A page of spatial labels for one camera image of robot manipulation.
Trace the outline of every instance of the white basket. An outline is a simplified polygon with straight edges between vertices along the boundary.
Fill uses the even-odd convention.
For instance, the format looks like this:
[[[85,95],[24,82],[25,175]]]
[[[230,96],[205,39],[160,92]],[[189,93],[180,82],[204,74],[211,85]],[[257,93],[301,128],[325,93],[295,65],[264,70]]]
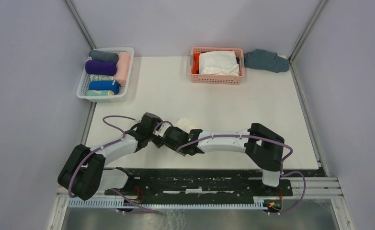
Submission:
[[[130,47],[111,47],[111,48],[98,48],[94,50],[99,50],[107,53],[117,53],[126,52],[131,56],[131,61],[129,63],[128,76],[126,78],[126,85],[121,86],[120,92],[113,96],[87,96],[87,91],[90,85],[90,74],[86,72],[86,68],[83,69],[83,73],[80,78],[79,86],[77,87],[76,96],[81,99],[87,99],[91,102],[124,102],[126,100],[126,92],[129,85],[129,76],[131,76],[132,61],[134,60],[134,49]]]

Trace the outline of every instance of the purple rolled towel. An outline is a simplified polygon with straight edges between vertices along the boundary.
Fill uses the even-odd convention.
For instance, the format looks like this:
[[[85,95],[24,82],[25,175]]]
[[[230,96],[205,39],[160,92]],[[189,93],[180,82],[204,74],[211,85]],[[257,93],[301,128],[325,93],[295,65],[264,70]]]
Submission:
[[[89,60],[86,62],[86,72],[88,74],[114,76],[117,73],[117,63]]]

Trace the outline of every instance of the red cloth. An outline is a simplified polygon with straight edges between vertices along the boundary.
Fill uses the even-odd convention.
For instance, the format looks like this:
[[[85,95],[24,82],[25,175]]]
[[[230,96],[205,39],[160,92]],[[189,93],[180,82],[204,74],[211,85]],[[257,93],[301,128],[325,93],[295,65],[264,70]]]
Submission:
[[[194,59],[193,74],[199,73],[199,56],[200,56],[200,53],[193,54],[193,59]]]

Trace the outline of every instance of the gray rolled towel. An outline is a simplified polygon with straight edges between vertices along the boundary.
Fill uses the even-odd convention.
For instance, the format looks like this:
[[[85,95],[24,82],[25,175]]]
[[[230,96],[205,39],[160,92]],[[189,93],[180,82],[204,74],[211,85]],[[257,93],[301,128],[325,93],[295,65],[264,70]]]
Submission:
[[[106,53],[99,50],[92,50],[89,53],[89,56],[93,61],[101,62],[118,62],[118,54],[116,53]]]
[[[250,69],[262,69],[275,73],[286,72],[289,70],[289,60],[277,56],[263,49],[255,49],[252,52],[244,54],[244,65]]]

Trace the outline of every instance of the pink rolled towel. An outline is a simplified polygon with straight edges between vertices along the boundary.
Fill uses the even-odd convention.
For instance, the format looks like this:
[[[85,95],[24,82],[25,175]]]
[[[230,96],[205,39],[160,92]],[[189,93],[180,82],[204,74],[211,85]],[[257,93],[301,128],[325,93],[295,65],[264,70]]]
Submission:
[[[114,79],[120,83],[121,86],[125,86],[128,77],[129,64],[131,63],[131,56],[126,52],[120,52],[118,56],[120,59],[117,62],[117,73],[114,75]]]

